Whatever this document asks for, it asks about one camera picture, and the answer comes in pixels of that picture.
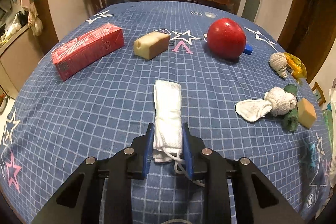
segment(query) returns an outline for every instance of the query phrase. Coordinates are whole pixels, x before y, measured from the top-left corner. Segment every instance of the red sphere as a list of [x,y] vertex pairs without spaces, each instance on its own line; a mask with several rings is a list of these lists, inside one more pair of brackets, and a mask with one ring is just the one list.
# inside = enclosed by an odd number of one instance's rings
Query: red sphere
[[246,36],[238,23],[222,18],[209,27],[207,41],[210,50],[219,57],[236,59],[245,49]]

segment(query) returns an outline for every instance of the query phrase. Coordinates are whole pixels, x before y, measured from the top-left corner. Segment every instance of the blue tablecloth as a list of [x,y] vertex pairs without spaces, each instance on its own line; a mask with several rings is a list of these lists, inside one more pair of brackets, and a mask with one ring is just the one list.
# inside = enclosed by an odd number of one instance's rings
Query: blue tablecloth
[[[210,24],[223,17],[237,21],[253,47],[252,55],[243,54],[238,63],[219,60],[206,47]],[[188,122],[192,135],[229,159],[249,157],[303,218],[315,214],[330,188],[331,149],[308,84],[298,86],[298,98],[315,106],[318,119],[309,130],[299,126],[292,134],[281,128],[281,117],[249,123],[235,112],[241,100],[260,99],[274,86],[296,84],[293,77],[284,80],[270,68],[270,54],[283,49],[265,30],[215,8],[146,1],[112,5],[60,44],[105,22],[123,29],[123,48],[65,82],[48,53],[8,115],[0,146],[0,183],[27,223],[86,157],[108,158],[145,133],[155,117],[157,79],[181,84],[182,122]],[[154,30],[170,33],[171,45],[145,61],[133,54],[133,42]],[[201,223],[202,195],[201,187],[175,175],[172,163],[152,162],[147,179],[132,182],[134,223],[174,218]],[[235,223],[232,192],[230,201]]]

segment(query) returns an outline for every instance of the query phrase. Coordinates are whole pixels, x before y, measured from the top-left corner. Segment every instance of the wooden block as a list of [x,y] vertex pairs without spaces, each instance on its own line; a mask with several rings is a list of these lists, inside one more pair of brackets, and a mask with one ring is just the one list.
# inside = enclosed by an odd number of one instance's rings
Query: wooden block
[[150,60],[166,51],[169,46],[170,35],[161,32],[151,32],[135,40],[134,54]]
[[311,128],[316,121],[316,112],[312,103],[309,102],[306,98],[303,98],[300,102],[297,103],[297,108],[299,114],[299,123],[306,128]]

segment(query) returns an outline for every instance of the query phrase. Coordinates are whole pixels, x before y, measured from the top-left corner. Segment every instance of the metal screw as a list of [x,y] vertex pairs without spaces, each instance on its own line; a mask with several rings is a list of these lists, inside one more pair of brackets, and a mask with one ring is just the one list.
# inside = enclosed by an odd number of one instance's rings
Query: metal screw
[[124,153],[126,155],[132,155],[134,153],[134,149],[131,148],[131,147],[127,147],[127,148],[125,148]]
[[94,157],[88,157],[88,158],[85,160],[85,163],[86,163],[86,164],[93,164],[95,161],[96,161],[96,159],[95,159]]
[[202,154],[203,155],[209,156],[209,155],[211,155],[211,153],[212,153],[212,150],[210,148],[203,148],[202,149]]
[[248,158],[241,158],[240,162],[243,165],[249,165],[251,161]]

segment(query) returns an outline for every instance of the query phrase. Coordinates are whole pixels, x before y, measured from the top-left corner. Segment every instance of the red carton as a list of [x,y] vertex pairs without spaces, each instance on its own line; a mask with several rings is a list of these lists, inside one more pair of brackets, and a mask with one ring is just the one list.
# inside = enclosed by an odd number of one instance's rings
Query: red carton
[[123,46],[122,29],[106,23],[56,48],[51,57],[59,75],[65,81],[89,64]]

